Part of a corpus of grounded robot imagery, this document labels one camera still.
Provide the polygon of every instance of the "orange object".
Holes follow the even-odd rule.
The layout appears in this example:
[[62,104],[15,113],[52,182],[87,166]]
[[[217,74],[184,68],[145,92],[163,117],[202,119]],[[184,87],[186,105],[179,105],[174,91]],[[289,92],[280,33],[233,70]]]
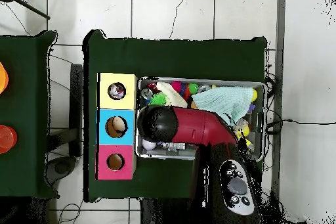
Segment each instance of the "orange object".
[[0,63],[0,94],[6,89],[8,85],[8,74]]
[[0,125],[0,154],[8,152],[17,140],[18,136],[13,128]]

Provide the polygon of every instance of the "dark green table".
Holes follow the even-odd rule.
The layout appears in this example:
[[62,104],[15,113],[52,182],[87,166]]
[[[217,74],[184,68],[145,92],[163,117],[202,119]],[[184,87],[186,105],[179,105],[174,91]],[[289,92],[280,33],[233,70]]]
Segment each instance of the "dark green table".
[[56,33],[0,36],[0,62],[9,84],[0,94],[0,124],[18,134],[14,148],[0,154],[0,196],[56,197],[44,179],[47,152],[47,57]]
[[95,180],[96,74],[113,72],[141,76],[264,82],[266,39],[252,41],[150,41],[106,39],[100,30],[84,39],[85,187],[89,201],[98,197],[187,198],[192,161],[138,158],[131,181]]

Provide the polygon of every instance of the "yellow ball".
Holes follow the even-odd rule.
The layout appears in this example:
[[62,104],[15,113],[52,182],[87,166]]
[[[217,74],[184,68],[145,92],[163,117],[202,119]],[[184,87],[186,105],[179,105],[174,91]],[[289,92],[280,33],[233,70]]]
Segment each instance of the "yellow ball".
[[245,137],[247,137],[248,136],[248,134],[249,134],[249,126],[248,125],[245,125],[245,126],[243,126],[243,127],[239,127],[238,128],[238,130],[237,131],[235,131],[236,132],[236,135],[242,135],[242,133],[243,133],[243,135],[245,136]]
[[251,102],[255,101],[257,99],[257,97],[258,97],[258,93],[257,93],[256,90],[253,89],[253,97],[252,97]]

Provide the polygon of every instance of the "light blue cloth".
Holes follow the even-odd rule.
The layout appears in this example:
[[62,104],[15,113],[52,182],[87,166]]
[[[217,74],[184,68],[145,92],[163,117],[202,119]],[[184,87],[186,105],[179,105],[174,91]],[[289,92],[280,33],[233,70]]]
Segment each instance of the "light blue cloth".
[[198,109],[217,113],[228,125],[234,126],[249,110],[252,87],[218,87],[192,95]]

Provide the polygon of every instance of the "white toy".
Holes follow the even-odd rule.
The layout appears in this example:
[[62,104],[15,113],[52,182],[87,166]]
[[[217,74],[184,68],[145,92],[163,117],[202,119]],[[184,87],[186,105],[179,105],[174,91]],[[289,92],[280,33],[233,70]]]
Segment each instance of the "white toy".
[[147,141],[147,140],[145,140],[145,139],[142,138],[142,147],[145,150],[153,150],[156,147],[156,143],[155,142]]

